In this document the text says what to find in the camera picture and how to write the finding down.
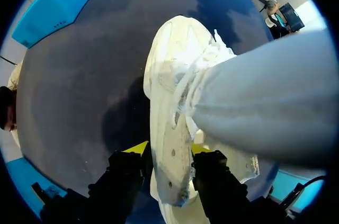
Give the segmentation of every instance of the black cable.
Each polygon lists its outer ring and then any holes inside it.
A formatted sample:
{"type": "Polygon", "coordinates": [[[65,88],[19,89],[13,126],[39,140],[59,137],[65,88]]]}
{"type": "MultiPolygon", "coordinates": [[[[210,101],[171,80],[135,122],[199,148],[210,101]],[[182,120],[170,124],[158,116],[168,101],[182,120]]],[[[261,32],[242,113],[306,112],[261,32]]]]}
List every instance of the black cable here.
{"type": "Polygon", "coordinates": [[[303,187],[304,187],[303,189],[305,189],[308,185],[310,185],[310,184],[312,184],[312,183],[314,183],[316,181],[325,180],[325,179],[326,179],[325,175],[317,176],[317,177],[313,178],[312,180],[309,180],[307,183],[305,183],[303,185],[303,187]]]}
{"type": "Polygon", "coordinates": [[[286,210],[288,207],[290,207],[297,199],[298,197],[300,197],[300,195],[304,192],[304,189],[314,183],[317,182],[319,180],[325,180],[326,176],[325,175],[321,175],[321,176],[317,176],[311,180],[309,180],[307,183],[305,184],[301,184],[298,183],[296,185],[296,187],[293,189],[293,191],[291,191],[286,198],[284,198],[284,200],[279,204],[280,207],[282,207],[284,210],[286,210]]]}
{"type": "Polygon", "coordinates": [[[10,60],[7,60],[5,57],[2,57],[2,56],[0,56],[0,58],[4,59],[5,61],[9,62],[10,64],[17,65],[17,64],[15,64],[15,63],[14,63],[14,62],[12,62],[12,61],[10,61],[10,60]]]}

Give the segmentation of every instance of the person's hair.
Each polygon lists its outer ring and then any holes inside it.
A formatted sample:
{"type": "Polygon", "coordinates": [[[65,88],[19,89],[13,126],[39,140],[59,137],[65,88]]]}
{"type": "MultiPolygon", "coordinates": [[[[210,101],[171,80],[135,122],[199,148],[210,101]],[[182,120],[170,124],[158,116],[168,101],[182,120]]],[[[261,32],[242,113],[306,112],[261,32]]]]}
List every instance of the person's hair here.
{"type": "Polygon", "coordinates": [[[8,107],[14,104],[14,94],[6,86],[0,87],[0,128],[5,129],[8,107]]]}

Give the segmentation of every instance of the gray mat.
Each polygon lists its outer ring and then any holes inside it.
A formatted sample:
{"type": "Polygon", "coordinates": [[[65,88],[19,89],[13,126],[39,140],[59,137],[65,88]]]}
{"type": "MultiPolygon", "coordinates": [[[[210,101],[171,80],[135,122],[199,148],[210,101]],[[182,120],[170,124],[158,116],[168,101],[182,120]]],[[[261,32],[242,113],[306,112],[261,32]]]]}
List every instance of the gray mat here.
{"type": "MultiPolygon", "coordinates": [[[[235,54],[272,40],[250,0],[89,0],[74,24],[27,51],[21,71],[21,149],[46,177],[87,194],[114,150],[149,139],[144,66],[158,28],[179,14],[217,29],[235,54]]],[[[271,170],[261,170],[260,189],[271,170]]],[[[135,211],[147,215],[141,197],[135,211]]]]}

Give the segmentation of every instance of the white sneaker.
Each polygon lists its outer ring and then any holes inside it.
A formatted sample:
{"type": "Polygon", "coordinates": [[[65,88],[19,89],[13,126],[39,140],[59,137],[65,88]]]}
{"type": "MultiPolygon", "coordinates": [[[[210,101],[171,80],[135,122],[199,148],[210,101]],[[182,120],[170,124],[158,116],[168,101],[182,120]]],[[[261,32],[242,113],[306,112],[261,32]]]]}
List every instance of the white sneaker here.
{"type": "Polygon", "coordinates": [[[158,30],[147,58],[144,92],[162,203],[182,206],[196,196],[189,194],[189,183],[191,140],[198,129],[187,114],[199,98],[204,71],[235,56],[215,33],[216,40],[199,21],[176,16],[158,30]]]}

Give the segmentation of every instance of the shoelace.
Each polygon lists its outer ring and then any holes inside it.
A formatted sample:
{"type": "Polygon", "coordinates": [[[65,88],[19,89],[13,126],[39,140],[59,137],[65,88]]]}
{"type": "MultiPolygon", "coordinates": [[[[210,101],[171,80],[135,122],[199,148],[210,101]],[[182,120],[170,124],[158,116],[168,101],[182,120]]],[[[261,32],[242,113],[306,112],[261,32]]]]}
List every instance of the shoelace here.
{"type": "Polygon", "coordinates": [[[200,96],[201,89],[199,88],[199,84],[206,70],[223,61],[236,57],[232,49],[226,47],[217,30],[214,30],[214,33],[215,42],[210,43],[205,48],[204,52],[191,64],[176,86],[173,95],[173,113],[171,116],[173,129],[176,127],[175,119],[178,114],[185,113],[190,116],[195,100],[200,96]]]}

